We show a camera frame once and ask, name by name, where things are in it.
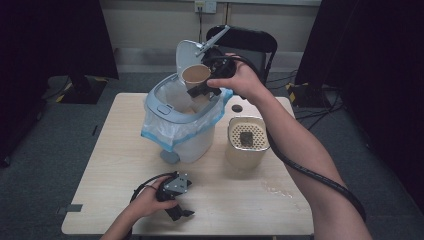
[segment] black chair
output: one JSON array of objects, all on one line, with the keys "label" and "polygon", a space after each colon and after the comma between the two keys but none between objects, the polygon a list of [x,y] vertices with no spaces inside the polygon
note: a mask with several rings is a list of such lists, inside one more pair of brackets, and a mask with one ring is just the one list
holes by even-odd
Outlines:
[{"label": "black chair", "polygon": [[[225,25],[219,25],[209,29],[206,39],[211,39],[224,28]],[[222,53],[235,53],[249,59],[258,70],[262,83],[266,83],[278,47],[273,36],[263,31],[230,26],[215,44]]]}]

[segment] wall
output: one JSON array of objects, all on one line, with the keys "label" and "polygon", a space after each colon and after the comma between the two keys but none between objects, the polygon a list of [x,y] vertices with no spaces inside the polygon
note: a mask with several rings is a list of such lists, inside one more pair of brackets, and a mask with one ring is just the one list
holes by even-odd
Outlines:
[{"label": "wall", "polygon": [[[202,40],[209,28],[219,24],[262,30],[278,42],[274,62],[283,56],[284,62],[293,65],[289,68],[297,68],[318,12],[318,1],[271,1],[286,2],[283,5],[239,2],[218,2],[216,14],[203,14]],[[101,5],[113,48],[175,51],[181,40],[199,41],[199,16],[193,1],[101,0]]]}]

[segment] left hand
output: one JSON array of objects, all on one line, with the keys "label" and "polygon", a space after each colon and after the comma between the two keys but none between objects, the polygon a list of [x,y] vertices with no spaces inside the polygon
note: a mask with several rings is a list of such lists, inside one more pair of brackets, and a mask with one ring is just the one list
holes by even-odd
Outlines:
[{"label": "left hand", "polygon": [[143,191],[138,195],[134,201],[128,205],[127,209],[130,210],[133,217],[137,220],[142,217],[149,216],[158,210],[164,210],[175,207],[178,202],[176,200],[169,200],[164,202],[159,202],[156,199],[156,191],[159,188],[159,185],[169,177],[158,178],[151,187],[147,186]]}]

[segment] wooden tabletop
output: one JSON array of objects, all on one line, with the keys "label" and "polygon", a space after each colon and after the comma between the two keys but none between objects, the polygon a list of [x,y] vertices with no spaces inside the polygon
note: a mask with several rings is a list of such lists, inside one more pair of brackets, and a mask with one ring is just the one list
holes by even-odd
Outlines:
[{"label": "wooden tabletop", "polygon": [[[121,93],[115,98],[72,204],[65,234],[103,234],[128,205],[133,190],[156,175],[188,173],[193,184],[177,197],[191,217],[173,222],[165,211],[139,220],[137,235],[236,236],[309,235],[313,232],[308,203],[284,164],[267,150],[253,171],[234,169],[225,159],[227,127],[235,116],[260,116],[256,107],[238,96],[230,99],[224,117],[215,127],[210,149],[194,163],[164,162],[156,143],[140,136],[145,93]],[[293,115],[287,98],[277,98]],[[241,105],[235,113],[231,107]]]}]

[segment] person's hand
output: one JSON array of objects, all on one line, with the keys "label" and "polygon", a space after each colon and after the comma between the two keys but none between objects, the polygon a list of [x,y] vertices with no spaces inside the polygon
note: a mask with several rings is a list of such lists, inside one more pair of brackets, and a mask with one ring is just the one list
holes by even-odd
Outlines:
[{"label": "person's hand", "polygon": [[158,178],[152,185],[146,186],[134,201],[128,205],[127,209],[135,219],[149,216],[158,210],[164,210],[175,207],[176,200],[159,202],[156,199],[156,191],[159,185],[169,177]]},{"label": "person's hand", "polygon": [[213,88],[229,88],[238,95],[245,97],[250,103],[260,96],[261,90],[266,90],[255,72],[245,63],[236,61],[237,71],[232,78],[209,79],[207,84]]}]

